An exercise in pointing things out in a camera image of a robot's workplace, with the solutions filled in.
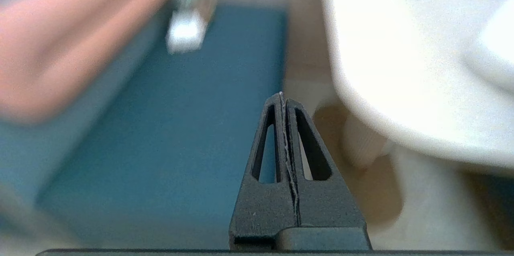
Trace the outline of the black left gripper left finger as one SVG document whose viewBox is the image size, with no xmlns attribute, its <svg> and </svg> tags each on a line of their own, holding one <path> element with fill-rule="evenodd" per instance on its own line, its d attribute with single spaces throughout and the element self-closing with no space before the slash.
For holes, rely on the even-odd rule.
<svg viewBox="0 0 514 256">
<path fill-rule="evenodd" d="M 298 192 L 286 131 L 282 92 L 269 97 L 259 119 L 229 225 L 231 250 L 274 250 L 277 234 L 298 225 Z M 275 136 L 275 182 L 259 176 L 269 126 Z"/>
</svg>

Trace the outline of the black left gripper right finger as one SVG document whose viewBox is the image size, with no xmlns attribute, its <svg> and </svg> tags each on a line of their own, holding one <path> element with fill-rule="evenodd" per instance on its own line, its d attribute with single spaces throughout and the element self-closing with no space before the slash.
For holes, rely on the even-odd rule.
<svg viewBox="0 0 514 256">
<path fill-rule="evenodd" d="M 309 114 L 295 100 L 286 110 L 298 224 L 284 230 L 285 250 L 371 250 L 365 218 Z"/>
</svg>

